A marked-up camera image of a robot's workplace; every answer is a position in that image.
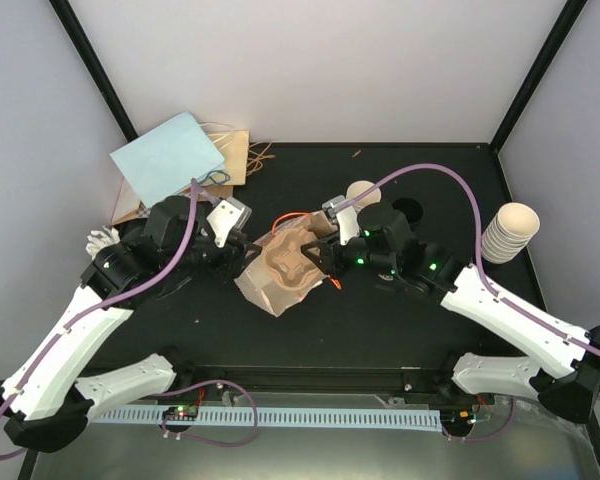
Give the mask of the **cardboard cup carrier tray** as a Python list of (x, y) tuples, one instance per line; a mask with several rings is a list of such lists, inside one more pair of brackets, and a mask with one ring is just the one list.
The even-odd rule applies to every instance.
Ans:
[(266, 281), (262, 289), (271, 301), (300, 300), (325, 279), (302, 252), (305, 233), (303, 228), (291, 227), (258, 239)]

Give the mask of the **cream bear paper bag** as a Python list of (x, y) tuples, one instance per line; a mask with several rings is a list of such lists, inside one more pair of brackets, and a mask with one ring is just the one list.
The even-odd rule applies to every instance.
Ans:
[(324, 274), (301, 252), (303, 245), (335, 231), (322, 212), (280, 216), (271, 231), (256, 241), (262, 248), (260, 254), (235, 279), (240, 292), (254, 305), (279, 317), (326, 279), (341, 289), (339, 280)]

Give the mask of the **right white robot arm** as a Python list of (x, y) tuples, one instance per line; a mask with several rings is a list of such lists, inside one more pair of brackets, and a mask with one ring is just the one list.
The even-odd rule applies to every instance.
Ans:
[(405, 215), (385, 202), (360, 212), (323, 210), (334, 233), (302, 245), (302, 254), (324, 274), (353, 267), (389, 276), (389, 288), (468, 318), (516, 347), (518, 357), (465, 353), (434, 379), (437, 396), (459, 402), (467, 394), (499, 394), (539, 402), (552, 414), (586, 423), (600, 393), (600, 326), (590, 330), (534, 307), (475, 264), (446, 247), (415, 237)]

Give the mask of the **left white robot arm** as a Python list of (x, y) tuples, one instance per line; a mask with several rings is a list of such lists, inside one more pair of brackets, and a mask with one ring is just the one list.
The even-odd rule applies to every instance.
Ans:
[(16, 453), (59, 451), (95, 419), (146, 397), (182, 399), (229, 386), (199, 376), (173, 345), (105, 373), (84, 370), (141, 306), (174, 293), (200, 269), (238, 276), (260, 252), (243, 233), (250, 215), (232, 197), (198, 204), (170, 196), (145, 219), (88, 235), (91, 261), (66, 310), (29, 359), (0, 380), (0, 430)]

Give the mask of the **black paper coffee cup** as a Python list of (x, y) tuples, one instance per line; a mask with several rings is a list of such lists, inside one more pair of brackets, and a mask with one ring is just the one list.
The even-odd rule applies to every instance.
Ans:
[(415, 199), (399, 198), (392, 203), (392, 206), (405, 216), (410, 225), (417, 225), (423, 218), (423, 206)]

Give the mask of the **brown kraft paper bag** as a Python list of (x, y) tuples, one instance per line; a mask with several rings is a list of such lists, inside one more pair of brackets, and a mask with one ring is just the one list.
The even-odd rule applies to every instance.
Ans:
[[(230, 130), (208, 133), (209, 138), (224, 158), (224, 167), (217, 173), (205, 177), (204, 187), (234, 187), (246, 183), (249, 131)], [(136, 218), (146, 217), (149, 210), (141, 202), (129, 183), (122, 182), (111, 223), (120, 224)]]

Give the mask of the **light blue paper bag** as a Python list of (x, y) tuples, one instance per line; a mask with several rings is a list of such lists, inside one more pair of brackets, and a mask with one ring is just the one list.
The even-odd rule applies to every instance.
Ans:
[(147, 207), (224, 167), (223, 155), (188, 111), (112, 152), (110, 157)]

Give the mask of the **white plastic cutlery bunch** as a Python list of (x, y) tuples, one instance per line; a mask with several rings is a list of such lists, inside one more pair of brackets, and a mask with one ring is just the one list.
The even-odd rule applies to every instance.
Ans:
[(91, 259), (94, 259), (101, 250), (119, 242), (119, 231), (115, 227), (102, 227), (101, 230), (92, 230), (87, 235), (85, 250)]

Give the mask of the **stack of white cups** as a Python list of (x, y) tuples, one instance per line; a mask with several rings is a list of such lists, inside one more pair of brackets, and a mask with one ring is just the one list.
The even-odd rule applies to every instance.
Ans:
[(540, 229), (540, 219), (529, 206), (510, 202), (503, 205), (481, 237), (481, 256), (492, 264), (513, 260)]

